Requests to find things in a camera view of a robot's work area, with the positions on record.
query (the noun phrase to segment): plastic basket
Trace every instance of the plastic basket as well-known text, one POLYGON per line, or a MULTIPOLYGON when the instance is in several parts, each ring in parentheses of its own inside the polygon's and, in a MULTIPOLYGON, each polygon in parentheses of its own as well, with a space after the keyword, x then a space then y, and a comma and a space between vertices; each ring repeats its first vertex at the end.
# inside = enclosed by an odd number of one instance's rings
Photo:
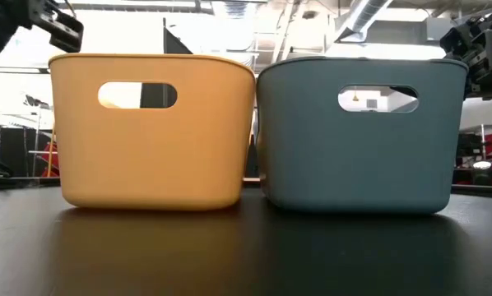
POLYGON ((258 78, 265 193, 298 210, 432 213, 450 196, 466 66, 449 60, 301 58, 258 78), (410 113, 341 108, 346 86, 409 86, 410 113))
POLYGON ((75 206, 209 210, 239 199, 255 80, 197 55, 67 54, 50 61, 63 197, 75 206), (110 109, 106 82, 160 82, 167 109, 110 109))

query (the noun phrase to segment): table surface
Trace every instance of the table surface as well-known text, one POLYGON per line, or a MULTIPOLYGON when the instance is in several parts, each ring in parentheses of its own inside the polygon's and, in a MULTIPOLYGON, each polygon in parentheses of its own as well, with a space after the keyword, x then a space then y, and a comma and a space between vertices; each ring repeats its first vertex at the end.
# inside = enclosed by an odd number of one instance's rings
POLYGON ((492 295, 492 199, 311 215, 258 189, 213 212, 83 210, 0 192, 0 295, 492 295))

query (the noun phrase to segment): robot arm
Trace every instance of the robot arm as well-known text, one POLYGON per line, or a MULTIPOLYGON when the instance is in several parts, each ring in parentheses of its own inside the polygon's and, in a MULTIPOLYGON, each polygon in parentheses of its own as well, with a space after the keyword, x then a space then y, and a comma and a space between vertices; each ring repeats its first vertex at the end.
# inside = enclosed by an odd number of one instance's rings
POLYGON ((0 53, 19 26, 33 25, 48 31, 50 43, 61 50, 80 51, 83 24, 62 13, 55 0, 0 0, 0 53))
POLYGON ((464 62, 469 67, 466 98, 492 99, 492 14, 474 16, 452 28, 441 40, 445 58, 464 62))

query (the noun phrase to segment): overhead duct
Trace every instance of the overhead duct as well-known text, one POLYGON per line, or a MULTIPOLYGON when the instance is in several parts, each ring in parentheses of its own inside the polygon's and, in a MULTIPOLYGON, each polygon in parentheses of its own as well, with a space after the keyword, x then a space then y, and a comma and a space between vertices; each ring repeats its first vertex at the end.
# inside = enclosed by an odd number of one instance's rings
MULTIPOLYGON (((68 0, 54 0, 60 9, 68 9, 68 0)), ((99 10, 115 12, 183 12, 213 14, 210 3, 192 0, 71 0, 75 10, 99 10)))
POLYGON ((257 4, 246 2, 224 2, 226 15, 230 19, 253 17, 257 4))
POLYGON ((354 34, 363 34, 378 17, 378 13, 387 9, 392 0, 354 0, 350 10, 340 17, 340 25, 336 25, 334 41, 354 34))

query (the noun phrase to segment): ceiling light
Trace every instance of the ceiling light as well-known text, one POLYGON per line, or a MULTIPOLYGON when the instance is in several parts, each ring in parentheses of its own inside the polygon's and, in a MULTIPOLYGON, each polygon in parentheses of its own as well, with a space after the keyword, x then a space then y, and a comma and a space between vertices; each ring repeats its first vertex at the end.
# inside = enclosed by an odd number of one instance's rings
POLYGON ((387 8, 381 11, 377 21, 424 21, 433 9, 387 8))
POLYGON ((389 60, 429 60, 443 58, 445 51, 438 46, 414 44, 333 44, 328 57, 377 58, 389 60))
MULTIPOLYGON (((127 5, 127 6, 157 6, 157 7, 195 7, 194 1, 133 1, 133 0, 72 0, 71 4, 94 4, 94 5, 127 5)), ((201 3, 201 8, 211 9, 208 2, 201 3)))

